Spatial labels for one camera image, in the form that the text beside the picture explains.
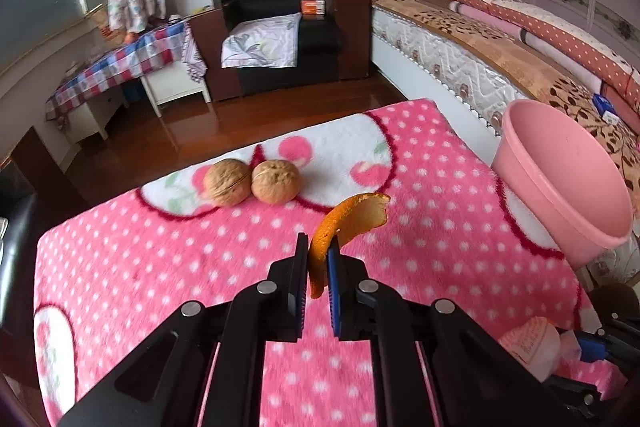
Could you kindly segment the orange peel piece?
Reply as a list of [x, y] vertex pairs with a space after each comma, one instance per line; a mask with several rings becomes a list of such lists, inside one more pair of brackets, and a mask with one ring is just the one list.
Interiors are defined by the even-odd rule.
[[312, 299], [322, 296], [329, 284], [326, 259], [333, 239], [338, 246], [357, 236], [382, 227], [387, 222], [386, 207], [390, 196], [382, 193], [362, 193], [343, 200], [323, 218], [309, 247], [309, 285]]

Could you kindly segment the pink plastic trash bucket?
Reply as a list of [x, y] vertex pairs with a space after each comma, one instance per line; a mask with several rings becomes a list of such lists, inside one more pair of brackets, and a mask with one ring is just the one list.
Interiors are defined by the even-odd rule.
[[597, 140], [560, 110], [512, 102], [491, 168], [573, 268], [626, 243], [634, 212], [624, 179]]

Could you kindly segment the left walnut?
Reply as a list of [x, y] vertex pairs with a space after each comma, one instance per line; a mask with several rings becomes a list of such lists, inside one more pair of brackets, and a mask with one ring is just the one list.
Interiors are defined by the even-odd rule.
[[203, 179], [203, 194], [217, 207], [241, 204], [250, 196], [250, 167], [239, 159], [223, 159], [210, 166]]

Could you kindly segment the walnut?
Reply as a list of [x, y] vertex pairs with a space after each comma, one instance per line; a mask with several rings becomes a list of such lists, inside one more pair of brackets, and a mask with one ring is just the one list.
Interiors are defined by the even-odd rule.
[[302, 184], [297, 167], [287, 160], [262, 161], [252, 172], [253, 195], [269, 205], [291, 202], [302, 189]]
[[210, 166], [203, 179], [203, 194], [217, 207], [241, 204], [250, 196], [250, 167], [239, 159], [223, 159]]

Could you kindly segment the blue tissue pack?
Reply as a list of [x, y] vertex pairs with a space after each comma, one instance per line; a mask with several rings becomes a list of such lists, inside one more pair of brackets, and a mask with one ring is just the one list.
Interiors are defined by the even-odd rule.
[[604, 122], [610, 126], [617, 126], [620, 123], [620, 116], [617, 115], [614, 106], [605, 96], [593, 93], [592, 103]]

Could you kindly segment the right walnut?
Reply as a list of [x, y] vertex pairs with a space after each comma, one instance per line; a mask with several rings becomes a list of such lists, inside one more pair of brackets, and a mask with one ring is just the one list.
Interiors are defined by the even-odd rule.
[[262, 161], [252, 172], [253, 195], [269, 205], [291, 202], [302, 189], [302, 184], [297, 167], [287, 160]]

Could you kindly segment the rolled red polka dot quilt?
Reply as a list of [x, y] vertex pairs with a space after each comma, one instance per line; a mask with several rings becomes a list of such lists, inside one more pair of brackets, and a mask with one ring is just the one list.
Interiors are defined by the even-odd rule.
[[454, 0], [524, 28], [567, 55], [639, 109], [639, 71], [589, 32], [520, 0]]

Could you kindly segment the plaid covered side table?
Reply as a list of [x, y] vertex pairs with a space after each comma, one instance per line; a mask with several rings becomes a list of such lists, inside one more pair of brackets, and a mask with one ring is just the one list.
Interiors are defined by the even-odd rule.
[[47, 99], [44, 115], [64, 131], [69, 113], [131, 80], [143, 83], [153, 107], [197, 93], [209, 103], [206, 72], [189, 22], [177, 20], [108, 52], [63, 81]]

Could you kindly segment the bed with brown leaf blanket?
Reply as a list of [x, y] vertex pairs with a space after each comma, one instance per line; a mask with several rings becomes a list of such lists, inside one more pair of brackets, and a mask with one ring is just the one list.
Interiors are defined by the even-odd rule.
[[372, 0], [372, 8], [373, 35], [426, 70], [495, 134], [506, 106], [520, 98], [570, 116], [608, 152], [639, 205], [637, 135], [606, 122], [593, 95], [562, 66], [498, 28], [421, 0]]

